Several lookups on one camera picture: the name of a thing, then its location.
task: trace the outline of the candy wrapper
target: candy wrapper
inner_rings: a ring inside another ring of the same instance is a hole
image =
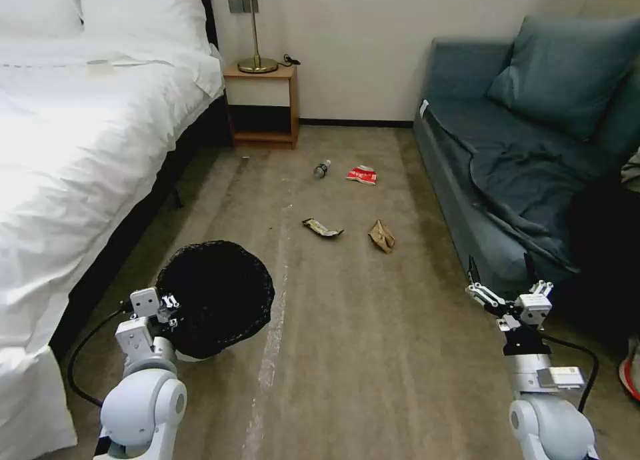
[[[371,240],[386,253],[391,253],[395,246],[395,237],[389,228],[380,220],[375,222],[375,225],[369,232],[369,236]]]
[[[305,227],[310,228],[311,230],[316,232],[321,237],[325,237],[325,238],[336,238],[338,235],[340,235],[342,232],[344,232],[344,230],[340,230],[340,231],[329,230],[324,225],[322,225],[320,222],[318,222],[318,220],[316,220],[316,219],[304,220],[302,222],[302,224]]]
[[[378,180],[378,174],[374,169],[360,165],[349,172],[347,180],[355,180],[366,185],[375,185]]]

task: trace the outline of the wooden nightstand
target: wooden nightstand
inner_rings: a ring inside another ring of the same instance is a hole
[[[252,75],[233,64],[225,69],[225,82],[234,145],[295,148],[298,143],[295,65]]]

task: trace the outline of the floor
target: floor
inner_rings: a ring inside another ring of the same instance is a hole
[[[331,160],[326,178],[313,168]],[[344,180],[373,166],[377,186]],[[276,299],[254,338],[199,364],[180,364],[189,405],[176,459],[517,459],[503,340],[464,293],[465,276],[410,130],[304,127],[295,151],[202,151],[102,300],[93,323],[152,285],[179,247],[240,243],[266,264]],[[344,229],[334,241],[301,221]],[[384,254],[366,235],[376,219],[397,238]],[[104,397],[122,358],[115,324],[90,343],[77,381]],[[640,408],[622,391],[617,359],[551,318],[548,332],[598,351],[587,405],[603,459],[640,452]],[[555,349],[556,365],[581,354]],[[96,408],[69,395],[79,434],[48,460],[91,458]]]

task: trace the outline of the white bedsheet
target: white bedsheet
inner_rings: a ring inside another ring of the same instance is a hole
[[[222,88],[218,60],[172,45],[0,42],[1,460],[75,444],[47,344],[76,282]]]

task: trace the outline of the sneaker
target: sneaker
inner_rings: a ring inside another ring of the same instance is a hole
[[[638,337],[629,339],[629,355],[620,364],[618,375],[627,392],[640,401],[640,340]]]

